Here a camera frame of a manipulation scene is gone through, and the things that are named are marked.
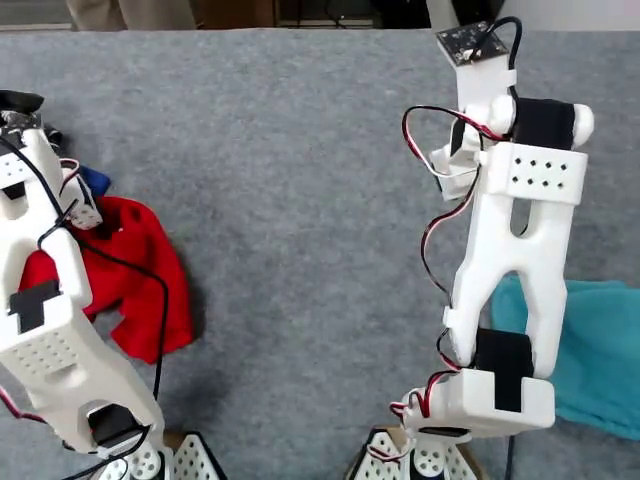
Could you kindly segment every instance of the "person's leg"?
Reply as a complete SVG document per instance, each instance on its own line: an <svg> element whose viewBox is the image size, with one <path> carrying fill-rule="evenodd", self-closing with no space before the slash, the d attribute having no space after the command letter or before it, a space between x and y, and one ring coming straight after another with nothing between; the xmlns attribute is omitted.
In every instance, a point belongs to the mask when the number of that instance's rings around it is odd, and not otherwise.
<svg viewBox="0 0 640 480"><path fill-rule="evenodd" d="M125 30L117 0L67 0L71 18L78 30Z"/></svg>
<svg viewBox="0 0 640 480"><path fill-rule="evenodd" d="M189 0L119 0L129 30L193 30Z"/></svg>

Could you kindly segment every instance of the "red fabric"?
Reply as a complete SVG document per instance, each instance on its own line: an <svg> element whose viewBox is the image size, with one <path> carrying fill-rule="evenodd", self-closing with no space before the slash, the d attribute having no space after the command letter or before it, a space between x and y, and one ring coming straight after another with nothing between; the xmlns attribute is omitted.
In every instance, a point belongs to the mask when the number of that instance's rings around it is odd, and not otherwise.
<svg viewBox="0 0 640 480"><path fill-rule="evenodd" d="M104 225L89 231L75 230L75 235L113 257L140 265L161 277L169 287L164 352L191 343L193 328L186 275L155 214L141 203L118 197L102 197L99 206ZM124 319L111 332L112 338L128 355L147 363L155 362L163 301L158 282L90 251L83 250L82 257L93 292L93 303L84 310L85 314L93 321L98 312L118 305ZM20 289L56 278L51 258L44 252L35 252L27 261Z"/></svg>

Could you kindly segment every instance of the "blue fabric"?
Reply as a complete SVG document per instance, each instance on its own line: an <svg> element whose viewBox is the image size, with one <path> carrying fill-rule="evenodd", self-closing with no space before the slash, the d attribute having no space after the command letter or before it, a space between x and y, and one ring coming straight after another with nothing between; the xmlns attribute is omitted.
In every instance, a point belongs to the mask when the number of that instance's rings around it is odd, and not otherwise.
<svg viewBox="0 0 640 480"><path fill-rule="evenodd" d="M111 179L104 173L98 172L84 165L80 165L80 175L91 189L94 197L101 197L111 186Z"/></svg>
<svg viewBox="0 0 640 480"><path fill-rule="evenodd" d="M622 282L567 282L567 307L551 382L556 414L640 440L640 290ZM493 328L524 333L527 306L517 276L491 303Z"/></svg>

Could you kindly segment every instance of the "black cable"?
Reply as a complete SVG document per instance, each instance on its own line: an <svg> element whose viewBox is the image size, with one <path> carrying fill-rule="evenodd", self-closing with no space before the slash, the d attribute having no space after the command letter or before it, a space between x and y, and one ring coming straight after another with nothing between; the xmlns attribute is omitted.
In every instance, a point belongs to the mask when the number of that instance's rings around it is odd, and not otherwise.
<svg viewBox="0 0 640 480"><path fill-rule="evenodd" d="M503 17L496 20L478 39L476 46L469 58L474 58L478 54L478 50L482 48L484 43L489 39L491 34L495 32L502 25L506 25L508 23L513 23L516 27L516 35L513 38L513 45L511 46L511 52L509 52L509 61L508 66L509 70L514 70L516 66L516 56L518 55L518 48L520 48L520 41L522 40L522 22L518 17ZM511 85L509 87L509 94L514 100L518 100L518 93L516 92L515 85Z"/></svg>
<svg viewBox="0 0 640 480"><path fill-rule="evenodd" d="M64 477L62 480L79 480L79 479L81 479L83 477L86 477L88 475L96 473L98 470L100 470L103 467L106 467L111 462L117 462L118 460L123 460L124 457L126 457L127 455L131 455L133 452L135 452L136 450L138 450L142 446L144 441L147 439L147 435L149 434L149 430L151 430L151 427L142 427L142 429L141 429L142 435L140 436L140 439L130 449L125 450L124 452L122 452L122 453L120 453L118 455L114 455L113 457L109 457L106 460L103 460L100 463L95 464L93 467L86 468L86 469L84 469L84 470L82 470L82 471L80 471L78 473L74 473L73 475L70 475L68 477Z"/></svg>
<svg viewBox="0 0 640 480"><path fill-rule="evenodd" d="M64 212L62 212L62 216L58 218L58 220L56 220L56 222L53 224L53 227L51 227L49 230L47 230L42 235L40 235L40 238L38 238L38 242L37 242L38 250L42 250L42 242L44 242L49 235L51 235L57 229L64 227L64 222L67 220L67 217L71 213L71 210L73 210L73 208L77 204L78 204L78 199L74 198L73 202L71 202L71 205L69 205L69 207Z"/></svg>
<svg viewBox="0 0 640 480"><path fill-rule="evenodd" d="M124 472L122 472L122 475L120 475L120 478L118 480L122 480L127 476L127 473L129 472L129 462L126 458L123 458L122 461L124 462Z"/></svg>
<svg viewBox="0 0 640 480"><path fill-rule="evenodd" d="M166 330L167 330L167 317L168 317L168 312L169 312L169 286L167 285L167 283L158 275L156 275L155 273L153 273L150 270L147 270L144 267L141 267L140 265L136 265L135 263L130 263L127 262L126 260L122 260L121 258L117 258L114 257L112 255L109 255L106 252L103 252L102 250L94 247L93 245L85 242L84 240L82 240L81 238L75 237L76 242L78 242L78 245L80 245L81 248L84 248L86 250L89 250L92 253L95 253L96 255L109 260L113 263L116 263L118 265L123 265L125 267L128 267L132 270L135 270L136 272L141 273L142 275L145 275L146 277L152 278L154 279L156 282L158 282L158 284L160 285L160 287L162 288L162 296L163 296L163 301L162 301L162 321L160 323L160 335L159 335L159 339L158 339L158 360L156 362L156 373L155 373L155 379L153 382L153 397L157 400L158 399L158 393L160 391L160 380L162 378L162 364L163 364L163 360L164 360L164 339L165 339L165 335L166 335ZM101 469L102 467L104 467L105 465L108 465L111 462L120 460L124 457L126 457L127 455L132 454L133 452L135 452L138 448L140 448L140 446L142 445L142 443L146 440L147 435L149 434L149 430L151 429L151 427L146 426L143 427L143 434L140 437L140 440L138 440L138 442L134 445L134 447L130 448L129 450L127 450L126 452L124 452L124 454L119 454L117 456L114 457L110 457L96 465L94 465L93 467L90 467L86 470L83 470L82 472L79 472L75 475L72 475L70 477L65 477L62 480L77 480L79 478L82 478L83 476L95 473L96 471L98 471L99 469Z"/></svg>
<svg viewBox="0 0 640 480"><path fill-rule="evenodd" d="M74 237L74 238L76 239L76 242L78 242L81 248L89 250L90 252L95 253L96 255L106 260L109 260L113 263L117 263L119 265L123 265L132 270L135 270L136 272L141 273L146 277L152 278L153 280L158 282L158 284L162 288L162 321L160 323L160 337L158 341L158 361L156 363L156 375L153 382L153 396L157 400L158 393L160 391L160 378L162 376L162 363L164 359L164 337L167 331L167 316L169 313L169 286L160 276L156 275L152 271L147 270L146 268L141 267L140 265L136 265L135 263L129 263L126 260L122 260L121 258L117 258L112 255L109 255L108 253L97 249L93 245L85 242L80 238L77 238L77 237Z"/></svg>
<svg viewBox="0 0 640 480"><path fill-rule="evenodd" d="M504 480L511 480L513 476L513 453L516 446L516 436L509 437L509 446L507 447L507 466L504 470Z"/></svg>
<svg viewBox="0 0 640 480"><path fill-rule="evenodd" d="M47 197L49 198L49 201L51 202L51 205L53 206L53 208L55 209L56 213L58 214L58 219L54 223L53 227L51 229L49 229L47 232L45 232L45 234L40 237L39 243L41 244L42 240L44 240L53 231L55 231L57 228L61 228L61 227L64 226L64 219L71 212L71 208L75 204L72 204L72 206L69 207L66 212L63 211L62 208L60 207L60 203L58 202L56 195L51 190L51 187L49 186L49 184L45 180L44 176L42 175L42 172L40 172L40 170L38 170L36 168L36 166L31 162L31 160L29 160L29 158L27 158L27 156L24 155L20 151L20 149L18 149L15 145L13 145L11 142L9 142L7 139L5 139L2 136L0 136L0 143L2 143L5 147L7 147L7 149L9 149L14 155L16 155L20 160L22 160L25 163L25 165L27 165L27 167L29 167L29 169L33 172L33 174L36 176L36 178L40 182L40 185L42 186L42 188L45 191ZM80 238L77 238L76 236L74 236L74 238L75 238L76 242L78 242L78 245L80 245L81 248L85 248L86 250L89 250L89 251L95 253L96 255L101 256L102 258L104 258L106 260L109 260L109 261L111 261L113 263L117 263L119 265L123 265L123 266L128 267L128 268L130 268L132 270L137 271L138 273L141 273L142 275L144 275L146 277L152 278L153 280L158 282L158 284L162 288L162 294L163 294L162 320L161 320L161 324L160 324L160 334L159 334L159 338L158 338L158 360L156 362L156 373L155 373L155 379L154 379L154 383L153 383L153 397L157 400L158 399L158 393L160 391L160 379L162 378L162 364L163 364L163 360L164 360L164 339L165 339L166 330L167 330L167 317L168 317L168 313L169 313L169 286L167 285L167 283L160 276L156 275L152 271L147 270L146 268L141 267L140 265L136 265L134 263L127 262L126 260L122 260L120 258L117 258L117 257L114 257L112 255L109 255L108 253L103 252L102 250L90 245L89 243L85 242L84 240L82 240ZM99 462L96 465L94 465L93 467L87 468L87 469L85 469L85 470L83 470L83 471L81 471L79 473L76 473L74 475L71 475L69 477L65 477L62 480L77 480L77 479L85 477L87 475L91 475L92 473L95 473L96 471L98 471L99 469L104 467L105 465L108 465L111 462L114 462L116 460L120 460L121 458L124 458L127 455L132 454L138 448L140 448L140 446L144 443L144 441L146 440L147 435L149 434L150 430L151 430L151 426L141 427L140 431L142 432L142 435L140 436L140 439L136 442L136 444L133 447L131 447L130 449L126 450L123 453L120 453L119 455L116 455L116 456L113 456L113 457L109 457L106 460L103 460L103 461Z"/></svg>
<svg viewBox="0 0 640 480"><path fill-rule="evenodd" d="M60 204L58 203L56 196L51 191L49 184L47 184L47 181L44 179L42 172L40 172L40 170L36 168L36 166L31 162L31 160L29 160L27 156L24 153L22 153L18 147L16 147L13 143L11 143L9 140L4 138L2 135L0 135L0 143L2 143L9 151L11 151L11 153L13 153L16 157L22 160L27 167L29 167L29 170L33 172L33 174L36 176L36 178L40 182L40 185L42 185L42 188L44 188L44 191L47 194L47 197L49 198L51 205L53 206L56 213L58 214L58 217L60 218L63 217L64 212L62 211L62 208L60 207Z"/></svg>
<svg viewBox="0 0 640 480"><path fill-rule="evenodd" d="M324 14L327 16L327 18L329 20L331 20L333 23L336 24L336 28L347 28L342 24L342 22L340 22L338 17L336 17L335 15L333 15L331 13L331 3L332 3L332 1L333 0L326 0L326 2L324 2Z"/></svg>

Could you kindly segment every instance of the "gray felt mat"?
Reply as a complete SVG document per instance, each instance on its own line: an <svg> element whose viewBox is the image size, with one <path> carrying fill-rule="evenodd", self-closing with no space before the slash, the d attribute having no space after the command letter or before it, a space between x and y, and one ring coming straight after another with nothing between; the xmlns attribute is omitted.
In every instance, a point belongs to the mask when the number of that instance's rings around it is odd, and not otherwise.
<svg viewBox="0 0 640 480"><path fill-rule="evenodd" d="M638 51L638 34L532 33L522 45L521 95L596 113L569 278L639 284ZM168 425L202 431L232 479L339 478L370 427L392 420L388 402L439 366L441 297L418 245L444 206L400 133L408 105L455 105L432 35L0 36L0 64L0 86L46 96L73 155L151 206L184 257L204 333L167 358ZM417 137L437 147L448 125L425 117ZM467 225L435 240L448 280ZM0 411L2 478L87 464L25 423ZM494 478L505 445L472 443ZM564 421L518 447L517 480L640 477L638 443Z"/></svg>

